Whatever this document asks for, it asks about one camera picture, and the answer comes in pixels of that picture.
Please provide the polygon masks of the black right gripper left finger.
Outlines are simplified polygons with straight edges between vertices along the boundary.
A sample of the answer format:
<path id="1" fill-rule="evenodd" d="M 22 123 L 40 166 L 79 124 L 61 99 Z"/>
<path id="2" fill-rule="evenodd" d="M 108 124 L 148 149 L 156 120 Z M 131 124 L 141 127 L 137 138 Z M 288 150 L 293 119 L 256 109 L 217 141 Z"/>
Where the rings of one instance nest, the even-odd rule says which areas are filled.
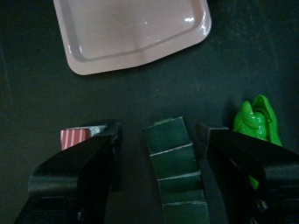
<path id="1" fill-rule="evenodd" d="M 34 169 L 28 200 L 13 224 L 104 224 L 123 132 L 105 122 L 92 138 L 54 154 Z"/>

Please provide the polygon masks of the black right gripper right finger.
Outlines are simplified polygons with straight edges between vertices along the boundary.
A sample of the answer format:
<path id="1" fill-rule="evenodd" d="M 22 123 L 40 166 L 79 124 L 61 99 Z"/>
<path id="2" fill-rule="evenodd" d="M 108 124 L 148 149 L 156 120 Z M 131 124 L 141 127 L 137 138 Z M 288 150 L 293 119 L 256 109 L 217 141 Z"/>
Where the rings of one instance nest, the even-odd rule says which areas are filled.
<path id="1" fill-rule="evenodd" d="M 211 224 L 299 224 L 299 155 L 196 124 Z"/>

